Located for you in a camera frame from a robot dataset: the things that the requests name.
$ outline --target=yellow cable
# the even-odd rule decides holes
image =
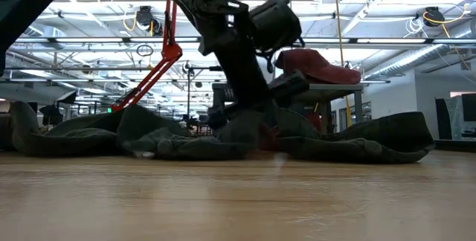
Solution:
[[[127,26],[126,19],[122,19],[122,23],[124,24],[124,27],[129,31],[133,31],[135,29],[135,23],[136,22],[137,22],[137,11],[134,12],[134,24],[132,25],[132,28]]]
[[[439,24],[439,25],[445,25],[445,24],[448,24],[448,23],[452,23],[452,22],[456,22],[457,20],[463,18],[463,16],[465,15],[465,11],[466,11],[466,8],[468,7],[467,4],[464,5],[464,10],[463,10],[463,13],[461,13],[461,16],[457,17],[456,19],[452,19],[451,21],[446,21],[446,22],[440,22],[440,21],[435,21],[433,19],[430,19],[430,18],[427,18],[426,17],[426,14],[428,14],[428,11],[425,11],[423,13],[423,18],[427,21],[430,21],[430,22],[433,22],[433,23],[436,23],[436,24]]]
[[[448,28],[446,28],[445,25],[441,25],[443,27],[443,30],[445,31],[445,34],[448,38],[451,38],[451,36],[449,35],[449,32],[448,32]],[[464,65],[466,66],[466,68],[468,70],[471,70],[470,67],[469,67],[469,64],[464,60],[463,58],[463,55],[461,55],[460,51],[455,47],[453,46],[454,50],[456,51],[456,53],[458,54],[458,57],[460,58],[461,62],[464,63]]]
[[[335,0],[335,8],[337,10],[337,31],[339,32],[339,49],[341,50],[341,67],[344,67],[344,51],[342,48],[342,31],[341,31],[341,13],[339,11],[339,0]],[[345,97],[345,106],[347,114],[347,127],[352,125],[352,118],[350,117],[349,97]]]

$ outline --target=ceiling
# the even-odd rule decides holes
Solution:
[[[240,1],[253,8],[262,4],[265,0]],[[154,17],[163,22],[165,4],[166,0],[55,0],[31,27],[42,33],[53,32],[52,34],[55,34],[55,36],[80,38],[149,37],[148,32],[141,30],[138,26],[134,30],[127,30],[124,27],[124,22],[128,27],[132,27],[134,13],[140,6],[151,6]],[[344,33],[343,37],[412,38],[424,37],[422,35],[423,31],[428,34],[428,37],[442,37],[441,27],[428,28],[422,26],[419,28],[418,22],[411,24],[412,19],[417,13],[421,15],[426,7],[438,7],[447,20],[455,19],[461,16],[465,4],[466,13],[464,17],[448,24],[450,32],[452,28],[469,21],[474,16],[476,11],[474,0],[340,0],[341,29]],[[290,5],[300,18],[303,30],[302,37],[338,37],[338,20],[334,17],[336,13],[335,0],[291,0]],[[419,30],[412,33],[412,26]],[[181,11],[178,12],[177,17],[176,36],[178,38],[199,36]],[[161,44],[149,45],[153,48],[153,54],[149,57],[138,55],[136,52],[138,45],[87,44],[86,39],[85,44],[62,43],[63,49],[61,51],[52,51],[51,47],[45,47],[44,45],[18,42],[11,47],[12,52],[10,53],[12,56],[16,54],[17,57],[10,58],[10,61],[7,62],[10,62],[10,66],[25,67],[25,64],[20,65],[16,60],[22,54],[27,54],[37,60],[35,62],[26,60],[26,62],[34,62],[42,67],[53,65],[52,62],[55,62],[56,66],[60,68],[81,68],[85,66],[122,68],[116,71],[93,71],[90,74],[81,71],[69,71],[68,69],[51,71],[50,73],[57,77],[69,76],[70,78],[88,80],[101,78],[137,80],[136,82],[124,82],[121,86],[118,86],[117,83],[94,83],[94,87],[97,89],[95,92],[99,92],[101,87],[103,90],[101,93],[117,96],[124,93],[128,88],[136,86],[138,81],[148,74],[148,65],[154,66],[161,60]],[[161,82],[153,87],[147,104],[162,104],[162,106],[168,106],[169,111],[183,109],[182,102],[186,96],[187,88],[187,81],[185,80],[187,75],[183,69],[185,62],[189,62],[194,67],[218,65],[214,55],[203,57],[196,50],[198,43],[193,41],[184,42],[180,46],[184,50],[183,57],[161,78]],[[318,50],[332,64],[341,64],[341,51],[338,49],[338,45],[325,46],[310,43],[308,47]],[[349,62],[354,69],[369,71],[409,48],[412,47],[402,47],[401,45],[386,45],[385,47],[375,45],[346,46],[343,50],[344,62]],[[109,49],[109,51],[101,52],[101,49]],[[266,61],[260,60],[259,62],[268,81],[271,81],[276,74],[280,73],[279,70],[274,74],[268,73],[264,70],[266,69]],[[25,75],[26,77],[41,78],[41,76],[32,76],[25,72],[13,72],[14,77],[24,77]],[[203,80],[203,82],[200,88],[191,86],[195,103],[190,109],[200,112],[206,110],[206,107],[211,104],[211,83],[215,80],[225,81],[226,78],[222,72],[207,70],[197,74],[194,78],[195,83],[192,85],[196,85],[196,82],[200,80]]]

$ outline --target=red cloth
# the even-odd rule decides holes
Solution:
[[[317,51],[308,48],[281,51],[274,64],[286,74],[301,71],[310,83],[350,85],[360,83],[361,79],[359,71],[331,65]]]

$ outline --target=wooden table surface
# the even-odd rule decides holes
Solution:
[[[476,240],[476,154],[419,164],[0,155],[0,240]]]

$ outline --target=dark green cloth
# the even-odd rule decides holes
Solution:
[[[280,130],[276,143],[300,160],[409,163],[423,158],[434,145],[419,112],[358,123],[333,135],[320,135],[308,120],[288,109],[275,109],[274,116]],[[259,148],[259,128],[268,121],[263,113],[244,111],[216,136],[196,138],[178,123],[136,105],[67,120],[44,135],[27,103],[12,103],[10,117],[2,119],[0,149],[13,146],[29,156],[130,155],[193,161],[244,159]]]

